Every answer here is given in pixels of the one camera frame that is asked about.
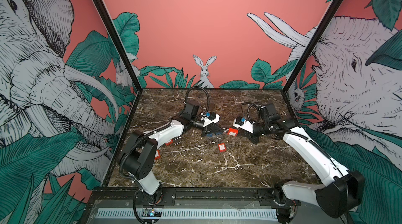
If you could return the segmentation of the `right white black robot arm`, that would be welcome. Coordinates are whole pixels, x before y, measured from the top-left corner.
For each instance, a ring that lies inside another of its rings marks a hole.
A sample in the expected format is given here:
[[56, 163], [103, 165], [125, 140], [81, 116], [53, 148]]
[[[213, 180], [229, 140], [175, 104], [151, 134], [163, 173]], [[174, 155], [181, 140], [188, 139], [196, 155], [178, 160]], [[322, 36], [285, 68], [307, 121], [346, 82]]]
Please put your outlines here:
[[302, 201], [315, 206], [332, 218], [339, 218], [358, 207], [363, 200], [364, 176], [339, 163], [293, 120], [279, 119], [259, 125], [245, 122], [244, 130], [253, 137], [279, 134], [314, 170], [320, 184], [296, 181], [281, 182], [276, 186], [277, 202]]

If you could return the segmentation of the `red padlock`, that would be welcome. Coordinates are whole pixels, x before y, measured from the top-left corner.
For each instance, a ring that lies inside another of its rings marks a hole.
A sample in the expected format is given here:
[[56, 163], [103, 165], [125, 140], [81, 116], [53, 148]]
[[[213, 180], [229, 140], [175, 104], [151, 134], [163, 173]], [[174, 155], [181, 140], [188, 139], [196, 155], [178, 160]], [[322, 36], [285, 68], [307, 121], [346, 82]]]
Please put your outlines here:
[[220, 143], [220, 144], [218, 145], [218, 148], [219, 148], [219, 152], [225, 152], [225, 151], [227, 151], [226, 145], [225, 145], [224, 143]]
[[230, 136], [237, 136], [239, 131], [235, 128], [229, 128], [227, 134]]
[[160, 158], [161, 158], [160, 151], [157, 150], [157, 151], [156, 151], [156, 155], [155, 155], [155, 160], [158, 160], [158, 159], [160, 159]]

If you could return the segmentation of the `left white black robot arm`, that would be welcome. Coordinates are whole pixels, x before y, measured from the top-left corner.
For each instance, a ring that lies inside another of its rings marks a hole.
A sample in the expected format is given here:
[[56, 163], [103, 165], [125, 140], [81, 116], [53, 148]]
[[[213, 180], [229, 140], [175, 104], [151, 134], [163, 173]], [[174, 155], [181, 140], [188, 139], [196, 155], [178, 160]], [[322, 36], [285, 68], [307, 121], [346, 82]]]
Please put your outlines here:
[[175, 116], [154, 130], [145, 133], [133, 132], [121, 153], [119, 176], [134, 181], [149, 205], [159, 204], [163, 199], [162, 185], [152, 171], [158, 149], [169, 141], [181, 137], [193, 127], [201, 129], [203, 137], [221, 135], [224, 129], [218, 122], [219, 115], [214, 120], [208, 117], [197, 120], [194, 117], [187, 119]]

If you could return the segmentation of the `red padlock shackle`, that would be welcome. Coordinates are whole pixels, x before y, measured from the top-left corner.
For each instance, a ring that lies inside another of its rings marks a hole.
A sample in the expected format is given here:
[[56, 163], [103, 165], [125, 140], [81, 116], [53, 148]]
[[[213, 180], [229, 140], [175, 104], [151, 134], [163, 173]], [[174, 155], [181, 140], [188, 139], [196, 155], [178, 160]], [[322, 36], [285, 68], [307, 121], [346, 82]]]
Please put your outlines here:
[[183, 141], [182, 137], [177, 137], [175, 139], [171, 139], [168, 142], [165, 143], [166, 146], [170, 146], [170, 145], [178, 145], [179, 143], [181, 143]]

